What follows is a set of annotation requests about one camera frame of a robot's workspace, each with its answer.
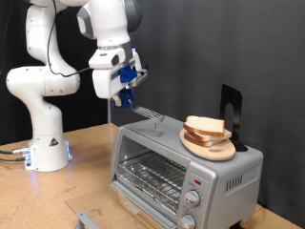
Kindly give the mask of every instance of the silver metal casing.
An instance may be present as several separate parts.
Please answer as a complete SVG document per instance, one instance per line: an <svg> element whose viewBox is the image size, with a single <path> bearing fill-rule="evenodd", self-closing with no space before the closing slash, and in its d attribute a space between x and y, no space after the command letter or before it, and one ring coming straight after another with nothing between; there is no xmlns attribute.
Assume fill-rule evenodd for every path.
<svg viewBox="0 0 305 229"><path fill-rule="evenodd" d="M112 150L112 186L165 228L176 228L186 215L194 218L196 229L227 229L248 220L256 207L263 155L248 147L231 160L206 160L184 147L179 139L182 128L183 122L167 116L162 123L145 120L120 127ZM145 154L157 154L155 158L165 157L186 169L176 213L122 176L122 166ZM183 198L190 191L199 194L198 206Z"/></svg>

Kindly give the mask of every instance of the wire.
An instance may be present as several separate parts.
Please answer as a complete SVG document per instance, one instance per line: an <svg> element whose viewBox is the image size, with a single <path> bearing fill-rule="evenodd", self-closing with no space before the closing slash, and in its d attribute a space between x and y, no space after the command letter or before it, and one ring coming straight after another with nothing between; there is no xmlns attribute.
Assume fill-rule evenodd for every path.
<svg viewBox="0 0 305 229"><path fill-rule="evenodd" d="M62 74L62 73L55 73L52 69L51 69L51 62L50 62L50 55L49 55L49 49L50 49L50 42L51 42L51 33L54 29L54 26L55 26L55 22L56 22L56 17L57 17L57 7L56 7L56 4L55 4L55 0L52 0L53 1L53 5L54 5L54 9L55 9L55 17L54 17L54 22L53 22L53 25L51 26L51 32L50 32L50 36L49 36L49 40L48 40L48 64L49 64L49 67L50 67L50 70L51 70L51 73L53 74L61 74L62 76L64 77L70 77L70 76L73 76L75 74L78 74L78 73L83 73L87 70L90 70L91 68L87 68L87 69L83 69L81 71L78 71L76 73L72 73L72 74Z"/></svg>
<svg viewBox="0 0 305 229"><path fill-rule="evenodd" d="M13 7L13 4L14 4L15 0L12 0L11 3L10 3L10 12L9 12L9 15L8 15L8 19L7 19L7 22L6 22L6 27L5 27L5 31L4 31L4 49L3 49L3 59L2 59L2 67L1 67L1 72L0 72L0 75L2 74L2 71L3 71L3 68L4 68L4 63L5 63L5 57L6 57L6 44L7 44L7 35L8 35L8 27L9 27L9 22L10 22L10 17L11 17L11 12L12 12L12 7Z"/></svg>
<svg viewBox="0 0 305 229"><path fill-rule="evenodd" d="M141 59L141 60L145 63L145 65L146 65L146 68L144 68L144 69L148 70L148 69L149 69L149 64L145 61L145 59L142 57L142 55L140 55L139 52L137 52L137 53L138 53L140 59Z"/></svg>
<svg viewBox="0 0 305 229"><path fill-rule="evenodd" d="M12 155L12 151L0 151L2 155Z"/></svg>
<svg viewBox="0 0 305 229"><path fill-rule="evenodd" d="M24 161L26 160L25 157L19 157L17 159L3 159L3 158L0 158L0 160L3 160L3 161Z"/></svg>

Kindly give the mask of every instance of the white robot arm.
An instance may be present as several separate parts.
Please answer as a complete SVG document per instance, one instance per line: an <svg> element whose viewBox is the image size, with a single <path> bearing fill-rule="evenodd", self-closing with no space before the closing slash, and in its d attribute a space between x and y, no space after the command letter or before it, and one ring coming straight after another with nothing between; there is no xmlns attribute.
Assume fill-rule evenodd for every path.
<svg viewBox="0 0 305 229"><path fill-rule="evenodd" d="M48 63L48 43L55 17L52 1L32 0L26 22L28 53L45 64L43 67L23 67L11 70L7 76L9 91L22 100L30 111L32 140L25 161L27 170L50 172L69 163L69 149L63 137L61 111L47 103L45 96L74 94L80 86L78 74L63 77L53 74ZM67 6L56 1L58 11ZM54 28L50 40L49 57L55 73L75 73L61 57Z"/></svg>
<svg viewBox="0 0 305 229"><path fill-rule="evenodd" d="M58 50L56 27L52 29L55 13L67 6L84 6L77 18L81 33L97 39L98 50L89 61L96 94L112 97L116 107L127 108L133 96L126 86L135 87L147 77L128 35L139 26L141 11L134 0L25 1L33 4L26 23L28 53L45 66L11 70L7 86L30 111L33 136L29 148L23 150L26 169L50 172L64 168L70 154L63 138L61 111L44 97L73 94L80 86L79 74Z"/></svg>
<svg viewBox="0 0 305 229"><path fill-rule="evenodd" d="M81 33L97 39L98 50L89 61L96 95L112 97L115 107L129 107L124 96L132 97L132 92L119 92L128 85L136 87L147 77L128 35L141 23L139 5L134 0L90 0L77 19Z"/></svg>

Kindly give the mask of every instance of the round wooden board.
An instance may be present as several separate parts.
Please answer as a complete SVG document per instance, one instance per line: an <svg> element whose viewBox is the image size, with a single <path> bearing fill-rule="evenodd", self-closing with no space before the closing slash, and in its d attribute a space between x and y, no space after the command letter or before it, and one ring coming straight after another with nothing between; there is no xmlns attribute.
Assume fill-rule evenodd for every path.
<svg viewBox="0 0 305 229"><path fill-rule="evenodd" d="M183 145L197 156L209 160L228 160L234 157L235 147L229 139L226 139L220 143L217 143L210 147L199 146L191 143L184 138L186 130L182 129L180 132L180 139Z"/></svg>

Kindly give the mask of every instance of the oven rack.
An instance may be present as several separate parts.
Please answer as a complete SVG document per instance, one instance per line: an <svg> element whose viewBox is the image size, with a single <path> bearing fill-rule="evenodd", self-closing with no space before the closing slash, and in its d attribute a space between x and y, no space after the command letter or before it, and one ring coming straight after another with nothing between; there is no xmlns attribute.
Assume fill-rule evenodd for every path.
<svg viewBox="0 0 305 229"><path fill-rule="evenodd" d="M150 152L118 164L127 171L124 179L143 189L177 214L186 169L165 157Z"/></svg>

